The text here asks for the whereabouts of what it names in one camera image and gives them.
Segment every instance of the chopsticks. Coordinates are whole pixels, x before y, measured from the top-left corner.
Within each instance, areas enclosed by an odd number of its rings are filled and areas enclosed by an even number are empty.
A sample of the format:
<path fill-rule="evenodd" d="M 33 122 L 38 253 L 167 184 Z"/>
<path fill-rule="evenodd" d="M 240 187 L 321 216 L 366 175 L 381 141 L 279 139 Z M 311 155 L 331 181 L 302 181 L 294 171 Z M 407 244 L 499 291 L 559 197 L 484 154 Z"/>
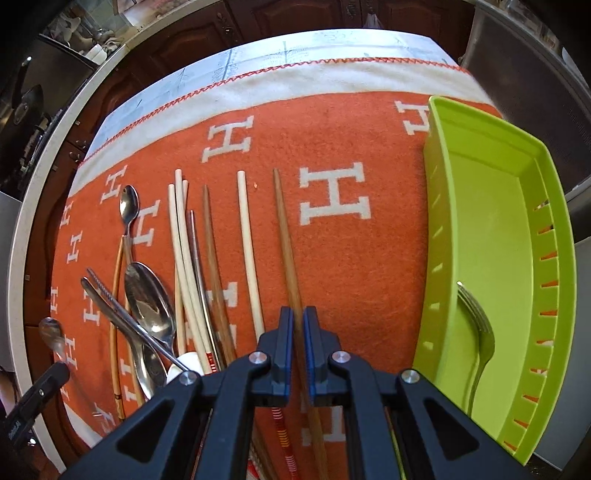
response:
<path fill-rule="evenodd" d="M 320 414 L 318 409 L 310 404 L 310 398 L 307 395 L 307 374 L 305 364 L 304 347 L 304 325 L 303 309 L 301 304 L 300 289 L 298 287 L 296 262 L 294 261 L 293 249 L 287 223 L 287 212 L 285 210 L 285 200 L 283 198 L 283 189 L 281 187 L 281 176 L 277 168 L 273 169 L 273 185 L 275 189 L 275 207 L 277 209 L 277 220 L 279 223 L 279 232 L 281 240 L 281 254 L 283 256 L 283 267 L 285 273 L 285 283 L 287 284 L 290 307 L 294 311 L 294 347 L 295 358 L 298 373 L 300 375 L 300 384 L 304 394 L 304 404 L 308 413 L 308 424 L 310 427 L 310 436 L 312 438 L 312 448 L 316 468 L 320 480 L 329 480 L 328 464 L 326 459 L 326 450 L 324 449 L 324 435 L 320 423 Z"/>
<path fill-rule="evenodd" d="M 115 271 L 113 272 L 113 287 L 111 289 L 112 295 L 117 298 L 119 293 L 119 279 L 121 277 L 121 265 L 123 263 L 124 241 L 125 236 L 121 236 L 119 241 L 119 249 L 117 251 L 117 258 L 115 260 Z M 125 299 L 125 308 L 129 310 L 127 305 L 127 298 Z M 115 405 L 117 408 L 117 418 L 119 421 L 125 420 L 125 410 L 123 408 L 123 399 L 121 397 L 121 380 L 119 379 L 119 352 L 117 348 L 117 328 L 113 323 L 109 324 L 109 360 L 111 362 L 111 382 L 113 384 L 113 394 L 115 396 Z M 134 386 L 135 396 L 138 402 L 138 407 L 144 404 L 144 393 L 139 386 L 138 374 L 135 371 L 135 364 L 133 362 L 133 354 L 131 346 L 127 344 L 127 356 L 129 358 L 129 368 L 131 370 L 131 381 Z"/>
<path fill-rule="evenodd" d="M 183 188 L 181 180 L 181 185 L 178 190 L 179 194 L 182 192 L 182 189 Z M 177 215 L 179 210 L 182 212 L 181 215 L 184 220 L 184 205 L 182 202 L 182 195 L 176 195 L 176 185 L 168 185 L 168 217 L 170 219 L 170 232 L 173 240 L 174 263 L 177 269 L 178 280 L 181 287 L 181 295 L 183 298 L 184 308 L 187 313 L 187 319 L 189 321 L 191 336 L 193 338 L 193 345 L 195 346 L 195 351 L 197 352 L 197 356 L 199 357 L 199 363 L 201 364 L 203 372 L 205 374 L 208 374 L 212 370 L 209 365 L 209 359 L 207 358 L 207 353 L 205 351 L 203 339 L 199 332 L 199 327 L 197 325 L 197 317 L 193 308 L 191 294 L 189 292 L 189 281 L 187 278 L 185 259 L 183 257 L 182 252 L 181 236 Z"/>
<path fill-rule="evenodd" d="M 240 207 L 240 226 L 242 231 L 242 249 L 244 251 L 244 266 L 246 269 L 246 282 L 248 284 L 248 294 L 251 300 L 252 323 L 255 328 L 256 341 L 265 333 L 265 323 L 262 317 L 261 298 L 258 290 L 258 280 L 256 279 L 256 267 L 254 259 L 254 248 L 252 245 L 252 232 L 250 214 L 248 211 L 248 191 L 246 188 L 246 173 L 240 170 L 237 174 L 238 180 L 238 203 Z M 287 434 L 287 426 L 283 410 L 280 408 L 271 408 L 271 414 L 275 420 L 275 429 L 283 454 L 285 463 L 293 480 L 299 479 L 296 458 L 291 447 L 290 438 Z"/>
<path fill-rule="evenodd" d="M 187 204 L 187 193 L 189 192 L 189 182 L 183 182 L 183 201 Z M 178 279 L 178 268 L 174 263 L 174 318 L 177 324 L 177 352 L 182 355 L 187 352 L 187 338 L 184 329 L 184 307 L 183 296 L 180 290 L 180 280 Z"/>
<path fill-rule="evenodd" d="M 123 237 L 119 241 L 117 250 L 117 260 L 115 261 L 115 272 L 113 273 L 113 295 L 117 295 L 119 290 L 119 278 L 121 276 L 121 263 L 123 260 Z M 123 408 L 123 399 L 121 397 L 121 380 L 119 379 L 119 354 L 117 352 L 117 328 L 109 323 L 109 360 L 111 362 L 111 381 L 113 383 L 113 394 L 115 396 L 115 406 L 117 408 L 117 418 L 119 421 L 125 420 L 125 410 Z"/>
<path fill-rule="evenodd" d="M 226 315 L 226 305 L 223 299 L 222 279 L 220 277 L 219 266 L 217 263 L 215 238 L 213 236 L 212 211 L 207 185 L 203 186 L 203 219 L 207 263 L 209 266 L 209 277 L 212 283 L 213 315 L 222 343 L 225 364 L 229 365 L 236 359 L 236 350 L 234 348 L 234 343 L 232 342 L 230 324 Z M 259 474 L 262 474 L 262 477 L 265 480 L 278 480 L 279 477 L 275 471 L 269 452 L 267 451 L 267 446 L 265 445 L 261 431 L 258 428 L 256 419 L 252 425 L 251 459 L 255 466 L 259 467 Z"/>

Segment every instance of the wooden chopstick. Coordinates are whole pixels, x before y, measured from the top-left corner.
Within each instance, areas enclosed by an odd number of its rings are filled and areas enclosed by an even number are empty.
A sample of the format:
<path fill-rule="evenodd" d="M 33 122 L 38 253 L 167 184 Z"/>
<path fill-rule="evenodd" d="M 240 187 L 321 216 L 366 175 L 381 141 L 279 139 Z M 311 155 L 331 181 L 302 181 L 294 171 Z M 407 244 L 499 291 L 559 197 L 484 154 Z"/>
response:
<path fill-rule="evenodd" d="M 117 251 L 117 259 L 115 260 L 115 272 L 113 273 L 113 288 L 111 293 L 115 298 L 119 294 L 119 279 L 121 277 L 121 265 L 123 263 L 124 237 L 121 236 L 119 241 L 119 249 Z M 129 310 L 127 297 L 125 298 L 125 308 Z M 139 386 L 138 374 L 135 371 L 134 357 L 131 352 L 131 346 L 125 339 L 127 344 L 127 354 L 129 358 L 129 367 L 131 369 L 131 381 L 134 385 L 135 395 L 137 397 L 138 406 L 144 404 L 144 392 Z M 119 352 L 117 350 L 117 328 L 112 323 L 109 326 L 109 359 L 111 361 L 111 381 L 113 384 L 113 394 L 115 396 L 115 405 L 117 407 L 117 418 L 122 421 L 125 419 L 125 410 L 123 408 L 123 399 L 121 398 L 121 381 L 119 379 Z"/>
<path fill-rule="evenodd" d="M 244 267 L 246 269 L 246 283 L 248 284 L 248 293 L 251 299 L 252 323 L 255 328 L 256 341 L 265 333 L 265 322 L 263 321 L 261 296 L 259 294 L 258 281 L 256 279 L 256 265 L 254 258 L 254 247 L 252 244 L 252 232 L 250 214 L 248 211 L 248 191 L 246 188 L 246 173 L 241 170 L 237 174 L 238 180 L 238 204 L 240 207 L 240 226 L 242 231 L 242 249 L 244 250 Z M 272 408 L 271 414 L 275 421 L 275 429 L 279 437 L 285 464 L 290 472 L 292 480 L 299 479 L 296 457 L 291 447 L 290 438 L 287 434 L 287 425 L 283 410 Z"/>
<path fill-rule="evenodd" d="M 215 238 L 213 236 L 212 211 L 209 199 L 209 189 L 207 185 L 203 186 L 203 220 L 205 229 L 205 243 L 207 252 L 207 264 L 209 266 L 209 278 L 212 284 L 213 296 L 213 318 L 216 322 L 219 332 L 223 356 L 226 365 L 229 365 L 236 359 L 236 349 L 232 341 L 232 332 L 228 316 L 226 315 L 226 304 L 223 299 L 222 279 L 220 277 L 219 266 L 217 263 L 217 252 Z M 254 450 L 254 464 L 261 469 L 264 480 L 279 480 L 275 466 L 267 450 L 265 440 L 256 424 L 256 419 L 252 425 L 252 449 Z"/>
<path fill-rule="evenodd" d="M 220 278 L 219 266 L 217 264 L 216 243 L 213 236 L 212 210 L 207 185 L 203 186 L 203 227 L 205 229 L 205 250 L 207 254 L 207 265 L 209 267 L 209 278 L 212 284 L 213 319 L 220 336 L 225 364 L 229 365 L 236 359 L 236 353 L 234 351 L 234 343 L 232 342 L 228 317 L 226 316 L 226 305 L 223 299 L 222 279 Z"/>
<path fill-rule="evenodd" d="M 189 192 L 189 183 L 183 180 L 183 198 L 184 204 L 187 204 L 187 193 Z M 187 352 L 187 337 L 184 329 L 184 309 L 183 296 L 181 295 L 180 280 L 178 279 L 178 268 L 174 263 L 174 318 L 177 324 L 177 352 L 178 355 Z"/>
<path fill-rule="evenodd" d="M 314 459 L 316 460 L 318 476 L 320 480 L 329 480 L 328 463 L 326 459 L 326 450 L 324 449 L 324 434 L 322 432 L 322 424 L 320 423 L 320 414 L 318 409 L 311 405 L 307 392 L 306 351 L 304 348 L 304 325 L 302 319 L 303 308 L 297 281 L 296 262 L 294 261 L 293 249 L 291 247 L 283 189 L 281 188 L 281 177 L 277 168 L 273 169 L 273 185 L 275 187 L 275 206 L 277 208 L 277 221 L 279 223 L 285 283 L 287 284 L 290 307 L 294 311 L 295 359 L 298 373 L 300 375 L 300 385 L 304 391 L 302 396 L 308 412 L 308 424 L 310 427 L 310 436 L 312 438 L 312 448 L 314 451 Z"/>
<path fill-rule="evenodd" d="M 123 237 L 119 241 L 117 250 L 117 260 L 115 261 L 115 272 L 113 273 L 113 288 L 111 293 L 117 297 L 119 290 L 119 278 L 121 276 L 121 263 L 123 260 Z M 115 396 L 115 406 L 117 407 L 117 418 L 119 421 L 125 420 L 125 410 L 123 408 L 123 398 L 121 397 L 121 381 L 119 379 L 119 354 L 117 352 L 117 328 L 113 323 L 109 323 L 109 359 L 111 361 L 111 381 L 113 383 L 113 395 Z"/>

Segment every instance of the black pan handle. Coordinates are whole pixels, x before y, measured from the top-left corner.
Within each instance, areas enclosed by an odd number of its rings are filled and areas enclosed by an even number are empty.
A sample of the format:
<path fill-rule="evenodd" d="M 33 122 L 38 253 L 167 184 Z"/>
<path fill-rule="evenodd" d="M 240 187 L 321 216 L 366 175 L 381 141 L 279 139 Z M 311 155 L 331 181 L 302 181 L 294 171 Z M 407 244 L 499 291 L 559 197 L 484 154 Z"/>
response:
<path fill-rule="evenodd" d="M 22 86 L 25 83 L 25 77 L 29 64 L 31 63 L 31 57 L 21 63 L 21 67 L 18 69 L 17 82 L 14 84 L 14 90 L 12 91 L 12 108 L 15 109 L 22 100 Z"/>

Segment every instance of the kitchen cabinet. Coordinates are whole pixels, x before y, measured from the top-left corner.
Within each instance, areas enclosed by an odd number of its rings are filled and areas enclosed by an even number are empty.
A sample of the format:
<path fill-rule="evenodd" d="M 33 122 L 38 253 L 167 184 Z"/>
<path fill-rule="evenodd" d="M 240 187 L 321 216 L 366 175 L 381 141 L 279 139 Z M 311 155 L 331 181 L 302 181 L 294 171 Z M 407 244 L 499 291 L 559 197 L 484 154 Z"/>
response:
<path fill-rule="evenodd" d="M 457 60 L 464 55 L 474 6 L 463 0 L 361 0 L 363 17 L 376 13 L 384 28 L 435 40 Z"/>
<path fill-rule="evenodd" d="M 217 2 L 164 28 L 133 49 L 129 56 L 153 83 L 242 42 L 230 12 L 223 2 Z"/>
<path fill-rule="evenodd" d="M 227 2 L 245 41 L 311 30 L 360 28 L 363 24 L 359 0 Z"/>
<path fill-rule="evenodd" d="M 22 305 L 25 325 L 37 326 L 42 318 L 51 315 L 51 272 L 57 233 L 77 162 L 82 156 L 81 150 L 64 142 L 41 192 L 25 261 Z"/>
<path fill-rule="evenodd" d="M 142 72 L 138 71 L 133 59 L 125 57 L 90 97 L 66 140 L 77 148 L 86 150 L 107 115 L 149 84 Z"/>

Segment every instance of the metal screw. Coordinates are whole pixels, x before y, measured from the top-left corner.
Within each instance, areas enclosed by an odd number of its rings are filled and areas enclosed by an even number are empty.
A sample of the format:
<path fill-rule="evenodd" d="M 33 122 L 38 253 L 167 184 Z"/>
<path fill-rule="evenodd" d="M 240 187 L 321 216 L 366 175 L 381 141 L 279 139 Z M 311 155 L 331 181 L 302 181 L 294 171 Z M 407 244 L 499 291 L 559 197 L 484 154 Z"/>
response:
<path fill-rule="evenodd" d="M 265 352 L 253 352 L 248 355 L 248 359 L 252 364 L 260 365 L 267 361 L 267 354 Z"/>
<path fill-rule="evenodd" d="M 405 370 L 400 376 L 405 383 L 410 384 L 417 383 L 419 380 L 421 380 L 421 376 L 416 370 Z"/>
<path fill-rule="evenodd" d="M 338 364 L 345 364 L 349 360 L 351 360 L 351 354 L 343 350 L 338 350 L 337 352 L 332 354 L 332 359 Z"/>
<path fill-rule="evenodd" d="M 197 374 L 195 372 L 183 372 L 178 376 L 178 380 L 182 385 L 193 385 L 197 381 Z"/>

